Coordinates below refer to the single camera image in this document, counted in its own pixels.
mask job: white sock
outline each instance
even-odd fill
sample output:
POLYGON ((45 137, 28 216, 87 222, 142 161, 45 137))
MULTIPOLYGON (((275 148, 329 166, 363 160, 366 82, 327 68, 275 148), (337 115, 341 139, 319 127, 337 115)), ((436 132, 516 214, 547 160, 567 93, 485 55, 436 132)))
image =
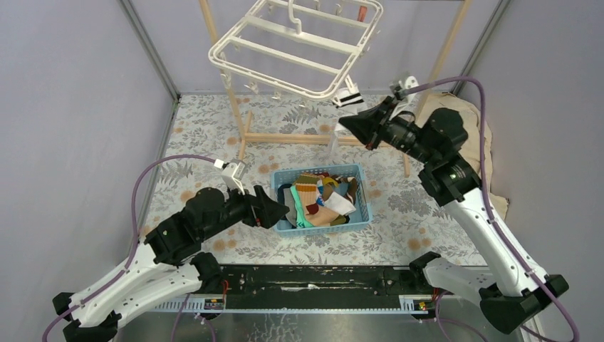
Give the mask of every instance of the white sock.
POLYGON ((349 215, 356 210, 350 201, 337 192, 331 194, 329 199, 325 201, 325 206, 342 216, 349 215))

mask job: red wire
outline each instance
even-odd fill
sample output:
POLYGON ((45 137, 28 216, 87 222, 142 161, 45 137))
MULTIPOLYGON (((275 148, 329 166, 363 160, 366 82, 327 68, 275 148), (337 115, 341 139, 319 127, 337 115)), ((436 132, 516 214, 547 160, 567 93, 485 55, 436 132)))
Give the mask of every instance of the red wire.
POLYGON ((229 289, 229 281, 227 280, 223 280, 222 281, 222 307, 224 308, 226 306, 226 302, 224 301, 224 297, 227 294, 227 290, 229 289))

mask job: pile of socks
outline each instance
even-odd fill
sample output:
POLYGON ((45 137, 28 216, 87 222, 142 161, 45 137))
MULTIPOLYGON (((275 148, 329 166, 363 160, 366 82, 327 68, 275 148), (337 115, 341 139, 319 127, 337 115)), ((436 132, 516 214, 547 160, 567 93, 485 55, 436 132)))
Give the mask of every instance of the pile of socks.
POLYGON ((350 221, 356 210, 358 182, 354 177, 303 173, 293 184, 281 185, 277 200, 289 207, 287 219, 293 228, 329 227, 350 221), (344 196, 335 188, 348 183, 344 196))

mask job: teal sock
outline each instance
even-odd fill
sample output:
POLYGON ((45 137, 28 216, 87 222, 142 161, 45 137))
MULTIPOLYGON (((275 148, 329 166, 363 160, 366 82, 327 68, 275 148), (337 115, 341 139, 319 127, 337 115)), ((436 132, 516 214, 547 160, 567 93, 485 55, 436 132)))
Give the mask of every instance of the teal sock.
POLYGON ((309 221, 304 217, 304 209, 302 208, 302 202, 300 201, 300 196, 298 196, 298 191, 296 187, 290 187, 291 196, 293 197, 293 201, 296 204, 296 212, 298 213, 296 217, 296 226, 300 228, 309 228, 314 227, 309 221))

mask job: wooden drying stand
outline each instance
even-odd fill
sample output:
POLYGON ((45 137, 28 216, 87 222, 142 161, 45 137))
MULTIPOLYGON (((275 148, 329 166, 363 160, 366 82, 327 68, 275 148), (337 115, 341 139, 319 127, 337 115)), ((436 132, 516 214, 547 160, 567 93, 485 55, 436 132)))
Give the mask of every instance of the wooden drying stand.
MULTIPOLYGON (((447 59, 455 37, 457 36, 457 32, 459 28, 462 26, 466 13, 468 12, 468 8, 472 4, 472 0, 460 0, 461 3, 457 8, 457 13, 455 14, 455 18, 453 19, 453 23, 449 32, 447 33, 447 37, 444 39, 444 43, 440 48, 440 52, 436 61, 434 62, 434 66, 432 67, 432 72, 428 78, 428 82, 433 82, 438 78, 444 61, 447 59)), ((202 8, 202 13, 204 15, 204 20, 206 22, 206 27, 209 33, 210 41, 212 45, 214 45, 218 41, 218 33, 216 31, 216 25, 214 25, 214 17, 212 16, 212 12, 209 9, 207 0, 199 0, 199 5, 202 8)), ((241 117, 241 112, 239 111, 239 105, 237 104, 237 99, 235 97, 235 93, 232 88, 227 88, 226 90, 229 101, 231 102, 231 108, 233 110, 233 116, 235 117, 235 121, 237 123, 237 128, 239 129, 239 136, 241 138, 241 147, 239 148, 239 159, 243 160, 245 156, 245 148, 247 143, 286 143, 286 144, 307 144, 307 145, 327 145, 330 140, 330 135, 317 135, 317 134, 283 134, 283 133, 250 133, 249 129, 251 127, 251 120, 253 118, 251 110, 247 113, 246 122, 244 124, 243 118, 241 117)), ((417 116, 419 116, 426 104, 427 97, 429 95, 429 91, 425 91, 422 93, 420 97, 420 101, 417 105, 417 116)), ((338 140, 339 145, 362 145, 355 137, 341 137, 338 140)), ((411 175, 411 168, 409 164, 409 157, 406 154, 403 154, 403 164, 405 170, 405 177, 409 177, 411 175)))

